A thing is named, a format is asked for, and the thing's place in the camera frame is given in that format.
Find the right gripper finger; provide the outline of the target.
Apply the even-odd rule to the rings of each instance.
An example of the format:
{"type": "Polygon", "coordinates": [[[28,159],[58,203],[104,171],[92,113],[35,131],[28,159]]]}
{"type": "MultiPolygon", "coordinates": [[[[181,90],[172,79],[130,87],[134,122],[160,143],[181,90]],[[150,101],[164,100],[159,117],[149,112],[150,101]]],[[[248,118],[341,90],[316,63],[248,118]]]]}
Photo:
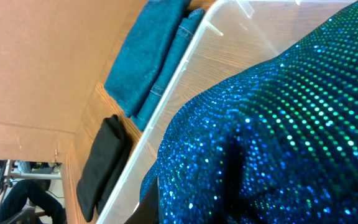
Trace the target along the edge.
{"type": "Polygon", "coordinates": [[[159,182],[154,179],[148,192],[125,224],[159,224],[159,182]]]}

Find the clear plastic storage bin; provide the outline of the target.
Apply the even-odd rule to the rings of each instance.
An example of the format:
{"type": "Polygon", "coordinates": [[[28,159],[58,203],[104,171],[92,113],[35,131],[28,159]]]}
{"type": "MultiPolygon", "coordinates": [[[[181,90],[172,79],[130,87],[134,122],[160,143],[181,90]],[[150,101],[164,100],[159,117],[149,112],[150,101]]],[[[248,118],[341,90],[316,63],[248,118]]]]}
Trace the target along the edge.
{"type": "Polygon", "coordinates": [[[219,0],[206,12],[98,223],[124,223],[175,113],[220,81],[276,57],[352,0],[219,0]]]}

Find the blue sequin garment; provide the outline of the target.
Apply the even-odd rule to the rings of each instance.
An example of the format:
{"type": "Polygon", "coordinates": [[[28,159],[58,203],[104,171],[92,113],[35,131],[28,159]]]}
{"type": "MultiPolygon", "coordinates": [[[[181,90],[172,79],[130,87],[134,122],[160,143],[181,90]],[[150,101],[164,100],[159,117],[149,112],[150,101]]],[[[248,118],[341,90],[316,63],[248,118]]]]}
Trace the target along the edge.
{"type": "Polygon", "coordinates": [[[175,114],[160,223],[358,223],[358,1],[175,114]]]}

